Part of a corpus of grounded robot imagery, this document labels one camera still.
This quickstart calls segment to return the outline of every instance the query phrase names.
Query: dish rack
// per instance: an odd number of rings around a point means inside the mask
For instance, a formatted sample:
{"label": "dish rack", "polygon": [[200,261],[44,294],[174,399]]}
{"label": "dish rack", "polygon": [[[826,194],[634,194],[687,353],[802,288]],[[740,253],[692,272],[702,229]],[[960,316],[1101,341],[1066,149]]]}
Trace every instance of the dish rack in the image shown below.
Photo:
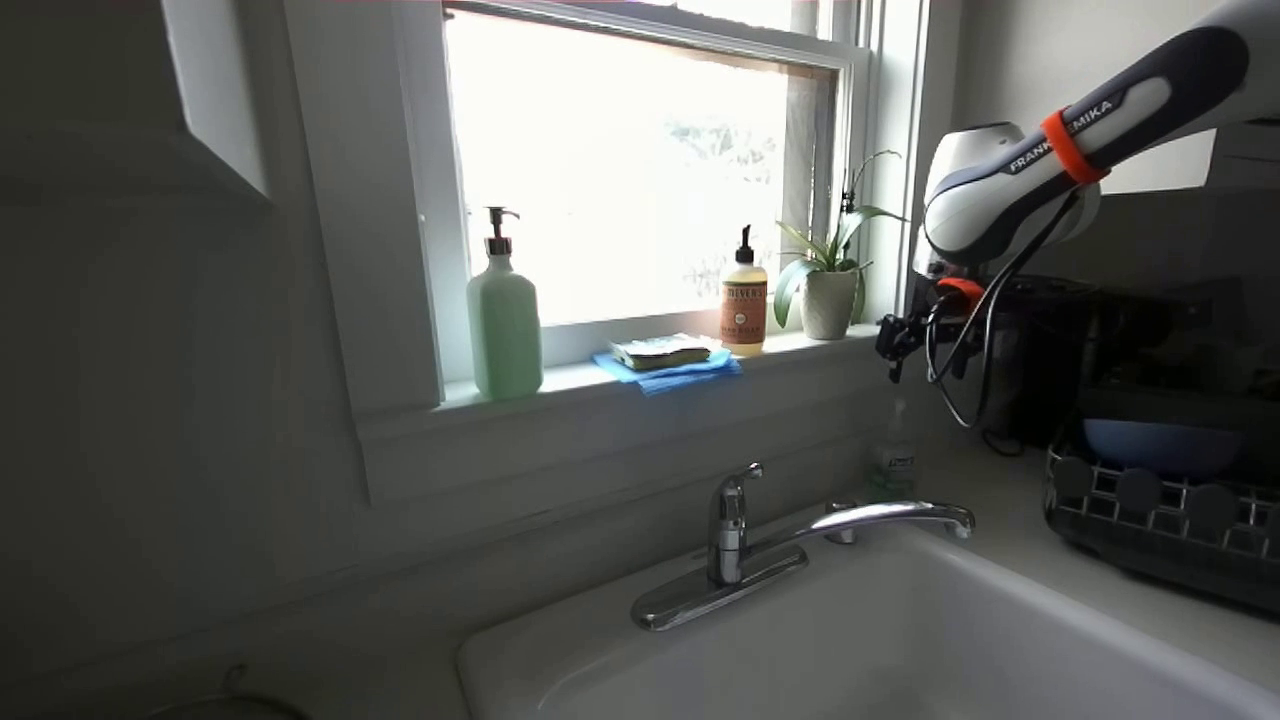
{"label": "dish rack", "polygon": [[1280,494],[1236,479],[1107,469],[1047,449],[1043,521],[1107,565],[1280,614]]}

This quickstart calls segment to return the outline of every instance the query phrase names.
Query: window sill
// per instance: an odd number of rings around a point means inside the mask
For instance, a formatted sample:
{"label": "window sill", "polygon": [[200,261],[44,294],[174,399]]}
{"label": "window sill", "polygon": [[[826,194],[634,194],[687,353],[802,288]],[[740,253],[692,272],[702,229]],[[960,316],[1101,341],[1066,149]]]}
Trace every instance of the window sill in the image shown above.
{"label": "window sill", "polygon": [[599,452],[628,452],[692,432],[842,399],[885,378],[876,324],[844,341],[772,336],[740,360],[737,385],[697,385],[644,394],[605,366],[572,362],[543,378],[527,402],[481,402],[477,389],[454,389],[436,413],[359,414],[373,505],[431,498],[487,486]]}

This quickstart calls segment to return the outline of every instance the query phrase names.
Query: potted plant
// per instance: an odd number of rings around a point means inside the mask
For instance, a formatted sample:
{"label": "potted plant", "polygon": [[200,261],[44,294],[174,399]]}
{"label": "potted plant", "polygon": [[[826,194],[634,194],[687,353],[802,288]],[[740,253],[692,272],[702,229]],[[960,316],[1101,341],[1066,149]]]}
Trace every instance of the potted plant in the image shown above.
{"label": "potted plant", "polygon": [[867,220],[903,220],[887,209],[865,204],[862,190],[842,190],[842,222],[828,241],[808,229],[786,222],[786,243],[791,249],[791,265],[779,272],[772,293],[772,316],[787,328],[797,294],[806,301],[806,331],[811,341],[838,341],[848,331],[848,318],[865,301],[867,261],[862,257],[862,232]]}

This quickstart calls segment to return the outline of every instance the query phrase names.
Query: window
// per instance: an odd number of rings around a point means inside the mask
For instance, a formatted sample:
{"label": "window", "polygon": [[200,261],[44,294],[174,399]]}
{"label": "window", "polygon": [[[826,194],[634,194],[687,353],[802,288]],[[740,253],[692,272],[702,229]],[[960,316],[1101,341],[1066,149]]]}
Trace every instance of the window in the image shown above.
{"label": "window", "polygon": [[858,115],[854,4],[598,0],[454,4],[443,23],[469,269],[508,204],[550,362],[608,341],[711,331],[746,222],[828,229]]}

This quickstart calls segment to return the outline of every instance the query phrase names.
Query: small plant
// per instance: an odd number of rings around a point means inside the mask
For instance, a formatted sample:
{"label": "small plant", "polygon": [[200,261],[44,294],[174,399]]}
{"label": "small plant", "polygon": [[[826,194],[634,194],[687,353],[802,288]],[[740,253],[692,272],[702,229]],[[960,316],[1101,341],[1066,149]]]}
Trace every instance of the small plant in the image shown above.
{"label": "small plant", "polygon": [[779,272],[778,293],[772,293],[772,318],[786,328],[797,303],[797,293],[811,272],[865,272],[867,261],[862,257],[862,229],[867,220],[898,220],[903,215],[876,209],[865,201],[865,166],[858,171],[858,183],[842,190],[842,220],[828,241],[821,241],[811,229],[779,222],[786,229],[786,249],[791,249],[791,265]]}

